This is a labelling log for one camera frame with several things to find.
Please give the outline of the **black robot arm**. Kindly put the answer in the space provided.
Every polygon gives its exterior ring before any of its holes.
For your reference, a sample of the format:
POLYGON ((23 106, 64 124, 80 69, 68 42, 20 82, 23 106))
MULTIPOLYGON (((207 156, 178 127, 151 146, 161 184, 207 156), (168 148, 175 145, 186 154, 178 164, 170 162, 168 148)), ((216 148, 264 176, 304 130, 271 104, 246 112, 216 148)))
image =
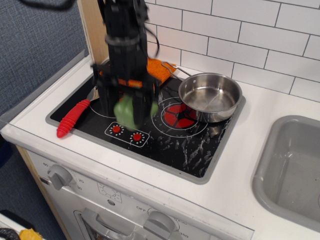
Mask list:
POLYGON ((100 0, 109 61, 93 64, 105 114, 136 129, 157 111, 160 81, 148 70, 148 7, 143 0, 100 0))

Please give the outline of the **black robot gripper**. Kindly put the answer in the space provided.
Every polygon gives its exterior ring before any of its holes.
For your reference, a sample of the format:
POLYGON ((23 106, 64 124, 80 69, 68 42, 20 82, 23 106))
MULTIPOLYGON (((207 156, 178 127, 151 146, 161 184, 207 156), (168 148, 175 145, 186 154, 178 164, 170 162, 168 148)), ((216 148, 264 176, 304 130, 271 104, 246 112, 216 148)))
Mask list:
POLYGON ((132 97, 134 124, 140 126, 149 118, 153 99, 160 91, 160 79, 148 72, 146 41, 133 45, 110 45, 109 61, 92 65, 95 85, 102 110, 107 117, 115 117, 114 108, 119 93, 132 97))

